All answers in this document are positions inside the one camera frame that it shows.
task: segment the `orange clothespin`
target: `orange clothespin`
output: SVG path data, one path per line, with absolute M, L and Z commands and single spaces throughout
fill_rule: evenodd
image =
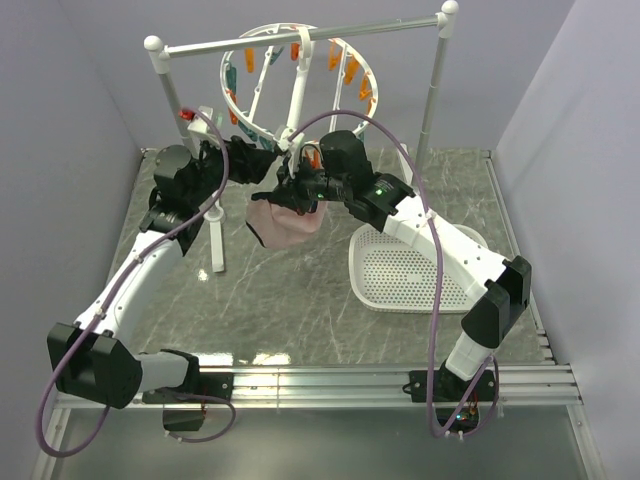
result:
M 247 64 L 247 71 L 249 73 L 253 73 L 253 48 L 245 48 L 244 49 L 244 61 Z
M 369 105 L 367 106 L 367 115 L 369 115 L 369 113 L 371 112 L 371 108 L 373 107 L 374 103 L 376 103 L 376 99 L 371 97 L 369 99 Z
M 329 71 L 333 71 L 338 64 L 340 63 L 340 59 L 342 58 L 342 50 L 335 54 L 336 44 L 335 42 L 331 42 L 331 46 L 329 47 Z
M 231 100 L 233 100 L 233 103 L 236 103 L 236 94 L 233 93 L 231 90 L 227 90 L 227 93 L 231 96 Z M 231 111 L 231 109 L 229 109 L 229 118 L 231 118 L 231 124 L 232 125 L 237 125 L 238 124 L 238 117 L 236 117 L 236 115 Z
M 297 60 L 298 55 L 300 55 L 300 44 L 292 43 L 291 44 L 291 60 Z
M 351 57 L 351 60 L 349 60 L 349 64 L 347 65 L 347 74 L 344 77 L 345 85 L 351 85 L 353 77 L 356 76 L 358 68 L 360 68 L 358 60 L 356 60 L 356 57 Z
M 322 164 L 320 163 L 320 153 L 317 149 L 313 148 L 313 157 L 309 155 L 309 149 L 304 152 L 304 156 L 309 160 L 311 168 L 322 168 Z
M 362 83 L 360 84 L 360 101 L 362 102 L 372 93 L 373 92 L 369 88 L 369 74 L 364 72 L 364 75 L 362 76 Z

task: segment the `gray marble surface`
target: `gray marble surface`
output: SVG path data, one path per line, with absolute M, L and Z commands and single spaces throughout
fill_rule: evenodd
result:
M 396 154 L 370 150 L 379 171 L 400 175 Z M 143 160 L 116 254 L 125 258 L 153 186 L 153 153 Z M 435 151 L 423 171 L 432 207 L 467 225 L 490 249 L 512 257 L 487 166 L 478 150 Z M 318 234 L 284 251 L 263 249 L 244 224 L 252 191 L 230 184 L 222 197 L 226 267 L 211 273 L 208 228 L 149 302 L 129 343 L 132 351 L 173 348 L 208 355 L 205 363 L 329 365 L 426 361 L 429 315 L 374 312 L 353 294 L 348 273 L 352 233 L 361 225 L 332 204 Z M 462 315 L 442 315 L 438 362 L 460 334 Z M 498 351 L 503 363 L 543 360 L 526 312 Z

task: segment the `pink cloth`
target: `pink cloth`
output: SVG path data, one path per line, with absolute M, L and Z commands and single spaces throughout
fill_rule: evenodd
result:
M 320 229 L 328 202 L 318 202 L 314 213 L 298 215 L 267 200 L 249 202 L 247 224 L 265 248 L 282 249 L 302 243 Z

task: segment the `metal rail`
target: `metal rail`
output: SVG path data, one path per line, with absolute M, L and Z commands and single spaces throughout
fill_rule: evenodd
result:
M 375 23 L 360 25 L 346 25 L 340 27 L 323 27 L 309 30 L 312 41 L 329 40 L 330 38 L 355 37 L 358 35 L 370 35 L 374 33 L 395 32 L 409 30 L 411 28 L 434 27 L 438 25 L 437 15 L 417 18 L 396 18 Z M 229 52 L 244 48 L 269 47 L 271 45 L 286 45 L 299 42 L 300 34 L 297 32 L 277 33 L 275 35 L 260 35 L 255 37 L 221 40 L 218 42 L 195 43 L 178 47 L 165 47 L 164 52 L 169 58 L 190 57 L 204 53 Z
M 358 367 L 203 367 L 204 372 L 235 374 L 232 402 L 237 408 L 424 408 L 411 403 L 402 385 L 422 365 Z M 505 366 L 500 369 L 500 397 L 505 405 L 580 405 L 582 400 L 569 366 Z M 143 404 L 131 409 L 189 409 L 199 404 Z M 455 406 L 439 403 L 438 406 Z M 103 408 L 94 402 L 59 395 L 55 408 Z

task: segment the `white ball finial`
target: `white ball finial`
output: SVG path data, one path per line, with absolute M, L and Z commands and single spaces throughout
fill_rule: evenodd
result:
M 458 13 L 458 2 L 455 0 L 447 0 L 442 4 L 442 13 L 446 13 L 447 15 L 455 15 Z
M 149 35 L 144 39 L 144 48 L 146 48 L 150 52 L 158 52 L 164 48 L 164 44 L 159 37 L 156 37 L 155 35 Z

